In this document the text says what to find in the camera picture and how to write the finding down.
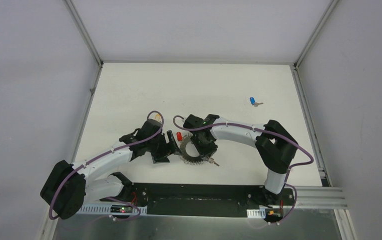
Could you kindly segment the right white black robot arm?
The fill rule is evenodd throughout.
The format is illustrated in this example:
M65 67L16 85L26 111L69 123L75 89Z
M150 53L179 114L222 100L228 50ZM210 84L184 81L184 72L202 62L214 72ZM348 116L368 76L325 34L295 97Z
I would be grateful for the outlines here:
M215 114L206 118L189 115L183 120L183 128L191 133L191 142L204 160L217 151L217 140L228 140L257 149L268 168L264 183L263 200L269 205L281 201L286 174L294 159L297 147L295 139L275 120L267 124L247 124L227 120Z

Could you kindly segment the plain silver key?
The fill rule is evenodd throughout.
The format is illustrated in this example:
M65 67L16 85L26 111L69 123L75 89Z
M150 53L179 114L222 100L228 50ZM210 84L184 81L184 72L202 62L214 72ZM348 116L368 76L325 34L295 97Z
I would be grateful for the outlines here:
M210 158L209 160L208 160L208 162L209 163L211 163L211 164L214 164L214 165L216 165L216 166L220 166L213 158Z

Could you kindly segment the blue capped key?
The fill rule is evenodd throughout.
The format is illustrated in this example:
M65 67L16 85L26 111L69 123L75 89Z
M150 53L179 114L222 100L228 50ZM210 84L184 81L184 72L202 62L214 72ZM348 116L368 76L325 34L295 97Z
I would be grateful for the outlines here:
M254 97L250 97L249 100L250 100L251 105L254 107L258 107L260 105L263 105L262 102L257 102Z

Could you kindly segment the red capped key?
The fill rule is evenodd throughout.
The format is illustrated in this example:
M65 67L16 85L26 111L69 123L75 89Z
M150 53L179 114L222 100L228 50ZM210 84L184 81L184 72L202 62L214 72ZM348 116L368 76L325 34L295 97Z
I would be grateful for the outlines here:
M181 132L176 132L176 137L177 137L177 140L179 141L179 142L181 142L182 140L183 140L183 137L182 137L182 133Z

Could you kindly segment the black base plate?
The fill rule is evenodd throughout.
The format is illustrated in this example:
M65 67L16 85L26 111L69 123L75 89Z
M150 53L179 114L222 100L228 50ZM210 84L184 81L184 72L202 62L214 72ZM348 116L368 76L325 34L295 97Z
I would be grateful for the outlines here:
M145 207L147 215L245 218L264 194L258 185L132 183L115 199Z

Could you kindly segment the aluminium frame rail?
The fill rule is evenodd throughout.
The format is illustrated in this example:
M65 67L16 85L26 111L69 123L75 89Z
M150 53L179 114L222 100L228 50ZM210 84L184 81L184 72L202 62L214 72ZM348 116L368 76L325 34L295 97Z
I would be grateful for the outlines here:
M343 190L339 187L297 186L296 192L297 209L348 209Z

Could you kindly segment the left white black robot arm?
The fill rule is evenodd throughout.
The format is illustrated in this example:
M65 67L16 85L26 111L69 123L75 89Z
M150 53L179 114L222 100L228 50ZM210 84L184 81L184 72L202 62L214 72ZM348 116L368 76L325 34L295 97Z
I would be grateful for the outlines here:
M50 206L50 219L66 220L87 203L114 197L126 202L132 193L131 181L115 167L150 153L153 163L167 163L170 155L181 155L171 130L162 132L162 124L148 119L132 133L119 138L110 149L91 159L55 164L41 192Z

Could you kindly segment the metal disc with keyrings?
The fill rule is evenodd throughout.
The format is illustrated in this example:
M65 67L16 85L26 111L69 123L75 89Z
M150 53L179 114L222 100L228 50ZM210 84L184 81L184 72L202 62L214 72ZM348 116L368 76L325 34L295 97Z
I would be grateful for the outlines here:
M198 151L191 141L191 134L183 136L180 143L181 160L188 165L201 165L207 161L206 158L200 157Z

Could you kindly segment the yellow tag key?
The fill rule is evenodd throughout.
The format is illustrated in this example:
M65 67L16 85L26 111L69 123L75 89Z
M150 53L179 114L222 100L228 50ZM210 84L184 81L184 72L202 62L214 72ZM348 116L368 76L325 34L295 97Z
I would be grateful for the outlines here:
M162 121L162 120L161 120L161 116L160 116L159 114L156 114L155 117L154 117L154 119L155 119L156 121L158 121L158 122L161 122L161 121Z

